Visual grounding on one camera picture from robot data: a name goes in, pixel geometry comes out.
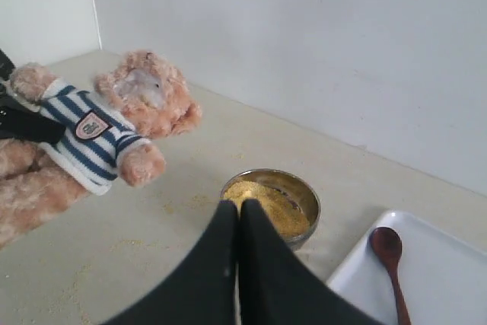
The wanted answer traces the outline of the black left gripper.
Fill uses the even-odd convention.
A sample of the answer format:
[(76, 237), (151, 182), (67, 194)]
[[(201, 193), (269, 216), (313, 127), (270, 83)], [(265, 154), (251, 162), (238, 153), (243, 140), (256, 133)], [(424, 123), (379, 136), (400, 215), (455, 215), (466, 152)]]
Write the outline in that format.
[(8, 93), (7, 82), (14, 63), (1, 54), (1, 140), (19, 139), (28, 142), (56, 144), (65, 134), (65, 127), (52, 119), (29, 110), (18, 109), (18, 102)]

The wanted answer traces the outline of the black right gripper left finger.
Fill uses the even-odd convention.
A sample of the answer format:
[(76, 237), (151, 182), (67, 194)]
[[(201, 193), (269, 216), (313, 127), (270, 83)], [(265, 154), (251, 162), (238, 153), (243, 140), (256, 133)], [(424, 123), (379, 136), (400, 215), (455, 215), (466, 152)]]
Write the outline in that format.
[(206, 230), (175, 270), (106, 323), (235, 324), (237, 229), (237, 207), (220, 201)]

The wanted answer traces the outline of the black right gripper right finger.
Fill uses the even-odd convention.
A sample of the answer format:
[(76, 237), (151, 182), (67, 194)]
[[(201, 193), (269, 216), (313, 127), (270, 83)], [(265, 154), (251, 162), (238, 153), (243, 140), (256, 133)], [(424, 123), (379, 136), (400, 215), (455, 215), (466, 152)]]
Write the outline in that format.
[(255, 199), (240, 209), (237, 258), (242, 324), (375, 323), (295, 256)]

